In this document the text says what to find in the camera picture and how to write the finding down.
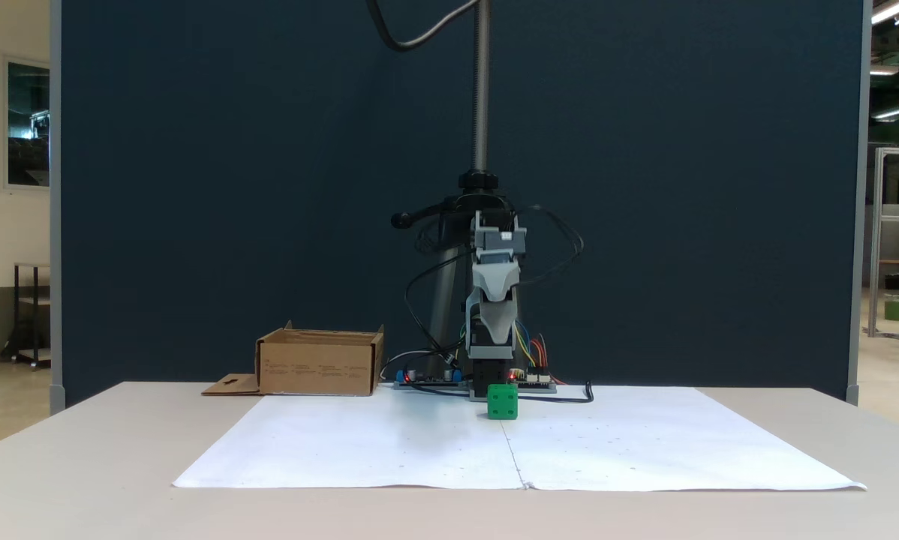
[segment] white paper sheet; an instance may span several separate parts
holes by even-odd
[[[560,387],[577,396],[579,387]],[[504,423],[536,489],[823,490],[862,484],[693,388],[594,387],[593,403],[519,402]]]
[[[179,488],[822,490],[861,484],[692,388],[594,387],[593,403],[486,404],[381,386],[371,397],[267,396]],[[579,386],[560,396],[582,396]]]
[[[477,419],[474,404],[389,387],[371,397],[266,396],[174,485],[522,488],[500,422]]]

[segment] metal rack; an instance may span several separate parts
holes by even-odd
[[[899,339],[899,331],[878,331],[876,328],[877,307],[879,304],[879,236],[882,233],[882,225],[888,222],[899,223],[899,215],[882,214],[882,184],[884,184],[885,161],[888,156],[899,156],[899,148],[877,148],[876,169],[873,175],[873,235],[872,248],[870,250],[870,310],[869,324],[865,331],[869,338],[876,335],[884,338]]]
[[[20,267],[32,268],[32,294],[30,296],[20,295]],[[49,305],[48,296],[39,296],[39,269],[49,268],[49,264],[34,264],[28,262],[14,263],[14,287],[13,287],[13,321],[14,326],[20,324],[20,304],[29,304],[32,306],[30,312],[32,314],[32,349],[21,349],[13,355],[13,362],[18,360],[30,360],[32,369],[39,367],[39,362],[51,362],[53,359],[53,350],[48,346],[38,346],[39,343],[39,308],[42,305]]]

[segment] white table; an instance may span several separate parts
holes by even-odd
[[[701,389],[868,492],[174,488],[260,399],[206,387],[123,383],[0,442],[0,539],[899,539],[899,426],[812,390]],[[398,525],[422,515],[463,522]]]

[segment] black knob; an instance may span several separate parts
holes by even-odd
[[[411,226],[413,226],[411,218],[412,216],[410,216],[406,212],[395,213],[390,218],[390,225],[397,229],[409,229]]]

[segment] green dice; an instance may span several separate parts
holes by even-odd
[[[516,420],[518,402],[516,384],[490,384],[486,390],[486,413],[490,420]]]

